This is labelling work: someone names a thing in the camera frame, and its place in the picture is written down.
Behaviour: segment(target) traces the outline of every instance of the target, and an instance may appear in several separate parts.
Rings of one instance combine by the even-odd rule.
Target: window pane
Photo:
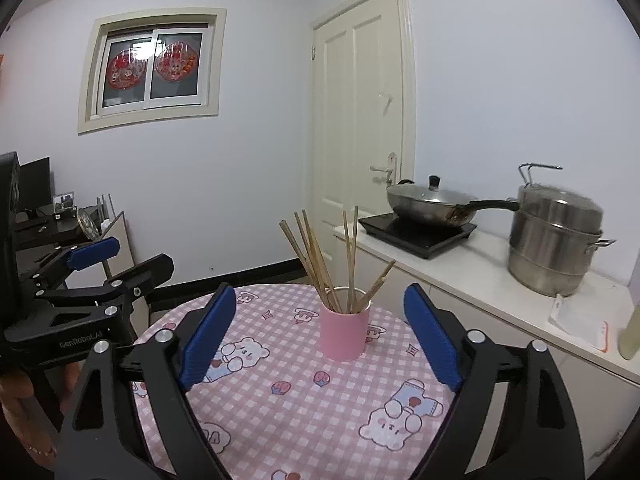
[[[151,98],[198,94],[202,33],[159,34],[151,77]]]
[[[145,100],[146,66],[152,55],[151,38],[111,43],[104,76],[103,107]]]

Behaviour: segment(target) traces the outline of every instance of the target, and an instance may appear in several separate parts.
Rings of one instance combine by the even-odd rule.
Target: wok
[[[422,224],[462,226],[481,209],[520,208],[517,200],[478,200],[467,193],[440,189],[440,177],[436,175],[429,177],[428,186],[401,180],[386,188],[386,198],[399,217]]]

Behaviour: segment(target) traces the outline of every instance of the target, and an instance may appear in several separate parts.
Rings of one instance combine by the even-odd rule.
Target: pink cup
[[[335,293],[340,304],[346,305],[348,286],[336,287]],[[356,297],[364,296],[364,291],[355,289]],[[371,302],[359,314],[338,314],[324,304],[320,307],[320,351],[334,361],[353,361],[363,352],[369,327]]]

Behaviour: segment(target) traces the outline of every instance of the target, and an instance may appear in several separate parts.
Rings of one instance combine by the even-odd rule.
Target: blue gripper pad
[[[116,238],[105,238],[86,247],[71,251],[66,261],[66,267],[72,270],[86,269],[94,264],[113,258],[119,251],[120,242]]]
[[[404,292],[404,315],[414,330],[431,369],[441,383],[456,393],[463,383],[458,371],[458,350],[436,318],[435,309],[416,283]]]
[[[182,351],[178,380],[185,391],[202,382],[236,315],[236,292],[233,287],[226,286],[222,292],[214,294],[204,309],[207,310],[210,306],[208,314],[200,321]]]

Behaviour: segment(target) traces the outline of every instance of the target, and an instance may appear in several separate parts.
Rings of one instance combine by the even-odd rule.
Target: window
[[[181,10],[189,12],[96,21],[82,78],[79,133],[218,113],[226,12]]]

